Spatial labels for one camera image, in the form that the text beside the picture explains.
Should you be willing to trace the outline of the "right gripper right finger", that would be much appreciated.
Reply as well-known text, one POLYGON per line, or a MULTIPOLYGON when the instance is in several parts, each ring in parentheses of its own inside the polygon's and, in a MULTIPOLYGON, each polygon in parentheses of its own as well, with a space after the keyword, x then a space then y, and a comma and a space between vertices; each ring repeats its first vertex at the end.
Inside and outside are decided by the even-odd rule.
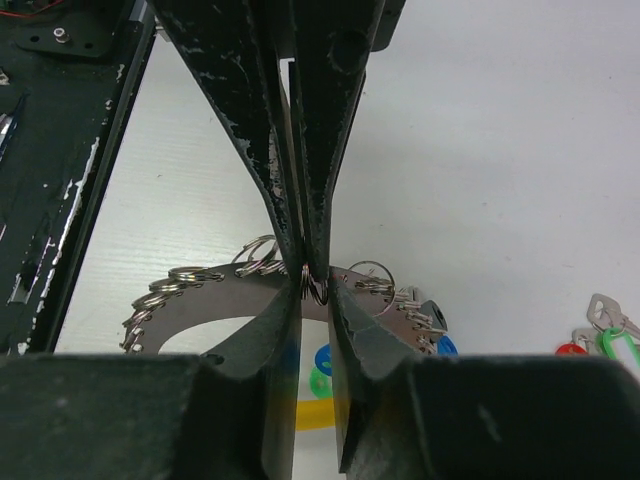
POLYGON ((594 356, 421 355, 328 287, 349 479, 635 479, 639 384, 594 356))

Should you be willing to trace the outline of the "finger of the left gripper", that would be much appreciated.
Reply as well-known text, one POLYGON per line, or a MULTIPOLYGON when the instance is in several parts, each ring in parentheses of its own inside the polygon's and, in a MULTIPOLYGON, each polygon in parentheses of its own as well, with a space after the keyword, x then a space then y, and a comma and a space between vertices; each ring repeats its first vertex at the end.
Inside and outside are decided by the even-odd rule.
POLYGON ((254 180, 284 262, 303 260, 290 125, 267 1, 155 1, 154 13, 254 180))
POLYGON ((385 49, 403 1, 291 1, 290 74, 307 262, 329 270, 332 199, 366 65, 385 49))

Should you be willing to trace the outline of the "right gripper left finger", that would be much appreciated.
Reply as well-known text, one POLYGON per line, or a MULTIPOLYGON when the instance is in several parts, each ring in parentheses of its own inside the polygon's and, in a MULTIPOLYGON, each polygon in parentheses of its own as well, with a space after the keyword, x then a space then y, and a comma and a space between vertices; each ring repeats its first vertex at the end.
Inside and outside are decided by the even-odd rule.
POLYGON ((288 479, 301 341, 284 286, 202 356, 1 362, 5 479, 288 479))

